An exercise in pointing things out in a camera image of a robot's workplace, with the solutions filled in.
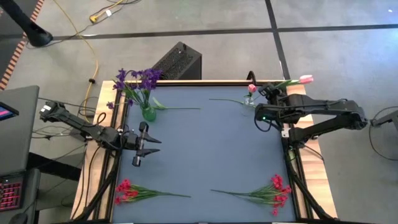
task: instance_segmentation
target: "glass vase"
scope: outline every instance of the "glass vase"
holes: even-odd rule
[[[241,109],[243,116],[254,116],[254,99],[253,97],[245,97],[243,101],[244,105]]]
[[[142,116],[146,121],[155,121],[156,120],[156,110],[148,105],[141,105]]]

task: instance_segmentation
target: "pink tulip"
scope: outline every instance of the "pink tulip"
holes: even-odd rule
[[[250,93],[254,93],[257,90],[257,87],[255,85],[253,85],[253,84],[250,84],[248,86],[248,90],[249,90]]]
[[[312,75],[302,75],[300,77],[300,84],[308,84],[313,82],[313,77]]]

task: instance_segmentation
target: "blue tabletop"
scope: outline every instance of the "blue tabletop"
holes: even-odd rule
[[[118,184],[125,178],[133,184],[192,198],[160,196],[137,203],[115,205],[114,223],[187,222],[291,222],[295,220],[291,196],[279,215],[272,207],[258,205],[210,189],[250,192],[279,174],[287,183],[280,132],[260,132],[254,125],[254,110],[230,101],[243,100],[244,86],[158,87],[151,93],[165,106],[199,107],[200,110],[157,111],[149,134],[162,144],[146,143],[161,151],[132,166],[134,151],[123,151]],[[261,96],[256,103],[265,103]],[[127,124],[138,133],[143,121],[138,106],[129,110]]]

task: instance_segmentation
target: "floor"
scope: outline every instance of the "floor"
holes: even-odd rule
[[[58,2],[79,30],[90,25],[90,14],[109,4],[105,0]],[[52,0],[44,1],[36,22],[56,40],[75,33]],[[7,24],[0,25],[0,30],[7,29]],[[203,54],[203,79],[243,79],[250,70],[257,79],[312,74],[315,81],[306,90],[315,99],[355,100],[368,118],[398,105],[394,91],[398,2],[393,0],[142,0],[124,6],[84,34],[99,60],[91,96],[98,96],[101,82],[112,79],[118,69],[151,67],[182,41]],[[2,50],[20,41],[11,37],[0,32]],[[80,104],[94,69],[93,54],[77,38],[41,49],[25,47],[7,89],[38,85],[41,97]],[[95,106],[95,99],[89,105]],[[325,119],[314,118],[316,122]],[[35,128],[46,125],[36,119]],[[396,134],[389,124],[373,130],[377,150],[398,158]],[[372,150],[368,129],[340,130],[319,140],[338,216],[355,222],[396,223],[398,162]],[[34,139],[31,151],[54,158],[79,145],[72,137]],[[65,160],[76,165],[80,158],[77,151]],[[71,185],[60,186],[59,194],[43,200],[60,205],[68,194],[73,198]],[[68,213],[69,208],[46,210],[39,223],[59,222]]]

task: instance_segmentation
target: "red backlit keyboard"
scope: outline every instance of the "red backlit keyboard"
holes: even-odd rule
[[[23,177],[23,175],[18,175],[2,179],[2,184],[0,184],[0,212],[21,207]]]

